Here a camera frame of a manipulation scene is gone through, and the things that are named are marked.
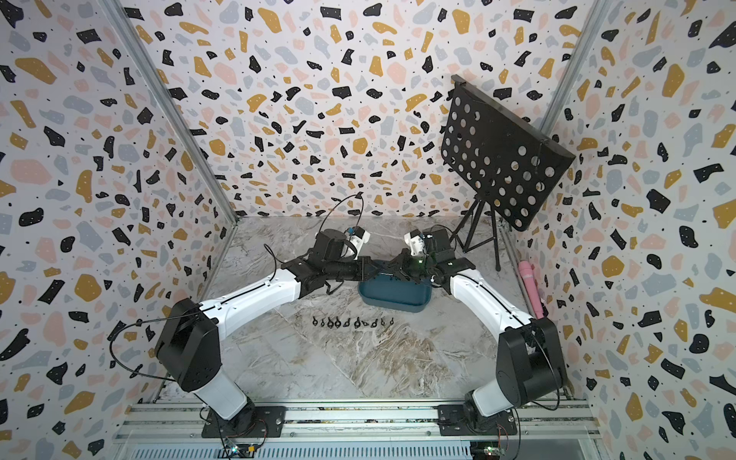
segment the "wire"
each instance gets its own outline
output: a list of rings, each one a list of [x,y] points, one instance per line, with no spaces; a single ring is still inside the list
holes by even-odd
[[[330,209],[330,212],[327,213],[327,216],[325,216],[325,218],[322,220],[322,223],[319,225],[319,230],[317,231],[317,233],[319,233],[319,232],[322,231],[322,227],[325,225],[325,222],[327,221],[327,218],[330,216],[330,214],[332,214],[332,211],[334,211],[335,209],[337,209],[337,207],[340,206],[343,202],[345,202],[346,200],[348,200],[350,198],[353,198],[353,197],[357,197],[358,199],[361,200],[361,212],[358,214],[358,221],[355,223],[355,227],[357,227],[358,224],[361,223],[361,217],[363,216],[363,208],[365,207],[365,204],[366,204],[365,201],[363,200],[363,193],[362,192],[361,193],[358,193],[358,194],[350,195],[349,197],[345,197],[345,198],[341,199],[335,205],[334,208]]]
[[[129,368],[128,366],[126,366],[125,364],[123,364],[123,363],[122,363],[122,362],[121,362],[121,361],[120,361],[120,360],[118,359],[118,357],[117,357],[117,356],[115,356],[115,352],[113,351],[113,342],[115,342],[115,339],[117,339],[117,338],[118,338],[118,336],[120,335],[120,333],[121,333],[122,331],[124,331],[124,330],[126,330],[126,329],[128,329],[128,328],[132,328],[133,326],[138,326],[138,327],[140,327],[140,326],[142,326],[142,325],[144,325],[144,324],[146,324],[146,323],[150,323],[150,322],[158,322],[158,321],[169,321],[170,319],[179,319],[179,318],[186,318],[186,317],[188,317],[188,316],[194,316],[194,315],[197,315],[197,314],[203,313],[203,312],[205,312],[205,311],[209,311],[209,310],[212,310],[213,308],[214,308],[214,307],[210,307],[210,308],[206,308],[206,309],[204,309],[204,310],[198,310],[198,311],[195,311],[195,312],[193,312],[193,313],[188,313],[188,314],[185,314],[185,315],[180,315],[180,316],[173,316],[173,317],[168,317],[168,318],[156,318],[156,319],[147,319],[146,321],[143,321],[143,320],[139,319],[138,321],[136,321],[136,322],[134,322],[134,323],[131,323],[131,324],[129,324],[129,325],[125,325],[125,327],[123,327],[122,329],[120,329],[120,330],[118,330],[117,332],[113,333],[113,334],[112,334],[112,335],[110,335],[110,337],[109,337],[109,340],[110,340],[110,356],[112,356],[113,360],[114,360],[114,361],[115,361],[115,362],[116,362],[117,364],[119,364],[119,365],[120,365],[120,367],[122,367],[122,368],[123,368],[123,369],[125,369],[126,371],[132,372],[133,374],[136,374],[136,375],[140,375],[141,377],[155,378],[155,379],[158,379],[158,380],[163,380],[163,381],[168,381],[168,382],[176,382],[176,380],[174,380],[173,378],[168,378],[168,377],[159,377],[158,375],[150,375],[150,374],[145,374],[145,373],[143,373],[143,372],[139,372],[139,371],[137,371],[137,370],[134,370],[134,369],[130,369],[130,368]]]

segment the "tripod stand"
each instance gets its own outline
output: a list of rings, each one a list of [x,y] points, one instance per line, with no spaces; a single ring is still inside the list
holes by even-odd
[[[481,241],[480,243],[470,245],[473,241],[473,236],[475,235],[475,229],[478,226],[478,222],[481,220],[481,216],[483,215],[483,209],[486,207],[486,203],[488,203],[488,206],[491,208],[491,227],[493,228],[493,236]],[[467,223],[468,219],[473,216],[473,220],[470,222],[470,230],[467,233],[467,236],[465,237],[465,242],[461,241],[459,232],[460,229],[462,229],[465,224]],[[470,206],[470,209],[467,210],[465,213],[465,216],[462,218],[460,223],[458,224],[455,231],[453,231],[453,238],[457,240],[458,244],[462,248],[463,252],[470,252],[476,247],[483,246],[485,243],[489,243],[493,241],[493,250],[496,254],[496,272],[501,271],[501,262],[498,257],[498,230],[496,228],[496,211],[493,208],[493,204],[491,202],[487,202],[485,199],[480,198],[479,195],[475,196],[475,201]]]

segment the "terrazzo pattern wall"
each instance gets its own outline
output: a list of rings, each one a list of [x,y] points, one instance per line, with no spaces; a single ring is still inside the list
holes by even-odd
[[[450,75],[539,124],[592,1],[123,3],[239,215],[424,216],[473,200],[439,156]]]
[[[0,458],[104,458],[158,387],[108,335],[200,293],[230,226],[98,4],[0,12]],[[117,356],[162,375],[162,324]]]
[[[518,238],[616,459],[736,458],[736,8],[617,1]]]

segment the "row of black clips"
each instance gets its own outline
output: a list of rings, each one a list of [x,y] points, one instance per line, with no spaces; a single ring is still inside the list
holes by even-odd
[[[340,321],[340,318],[338,318],[336,316],[334,321],[332,320],[332,318],[329,318],[328,317],[327,318],[327,322],[325,322],[325,319],[324,318],[322,319],[321,322],[319,322],[319,321],[317,321],[317,318],[315,316],[313,316],[312,317],[312,324],[315,325],[315,326],[320,326],[322,328],[325,325],[327,325],[327,327],[330,328],[330,329],[332,329],[332,328],[349,328],[350,327],[350,320],[351,320],[351,318],[348,318],[347,321],[342,322],[342,321]],[[380,322],[381,322],[381,325],[382,326],[387,326],[387,325],[388,326],[392,326],[394,324],[394,319],[391,318],[391,321],[388,322],[388,323],[386,323],[386,321],[383,318],[380,318]],[[367,328],[369,326],[371,328],[376,328],[378,326],[378,323],[379,323],[379,318],[374,319],[373,322],[368,322],[368,321],[362,320],[361,317],[358,316],[357,318],[355,318],[355,321],[353,323],[353,327],[355,329],[358,329],[361,326],[363,326],[364,328]]]

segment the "marble floor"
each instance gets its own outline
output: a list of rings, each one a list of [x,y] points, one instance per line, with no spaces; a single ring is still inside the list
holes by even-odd
[[[281,260],[303,254],[314,242],[321,219],[300,217],[244,218],[206,298],[218,297],[252,283],[273,270],[267,243]],[[325,227],[343,230],[355,218],[330,218]],[[443,224],[454,228],[459,218],[363,217],[371,233],[362,255],[390,259],[415,227]],[[489,222],[478,226],[475,241],[491,234]],[[504,297],[524,310],[519,283],[509,255],[500,243],[501,272],[494,265],[493,244],[467,255]],[[359,316],[376,328],[329,329],[313,317]],[[386,326],[380,325],[380,318]],[[335,294],[324,289],[272,310],[221,343],[225,372],[255,400],[353,397],[462,397],[495,373],[497,345],[468,307],[442,289],[416,314],[366,305],[357,283],[346,282]],[[176,384],[166,385],[160,400],[187,398]]]

